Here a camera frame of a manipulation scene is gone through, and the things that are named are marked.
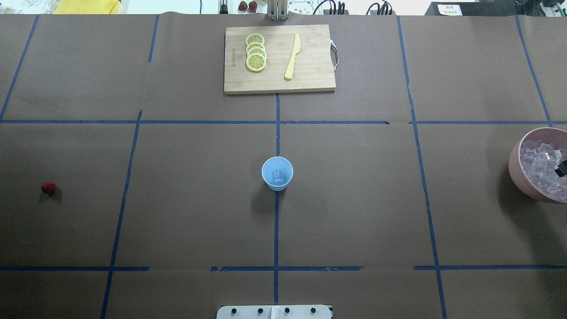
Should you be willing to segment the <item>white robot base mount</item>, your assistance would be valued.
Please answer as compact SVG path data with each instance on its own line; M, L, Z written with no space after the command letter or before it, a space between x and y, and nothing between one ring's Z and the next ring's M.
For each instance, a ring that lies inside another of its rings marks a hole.
M231 305L222 306L217 319L332 319L332 307L307 305Z

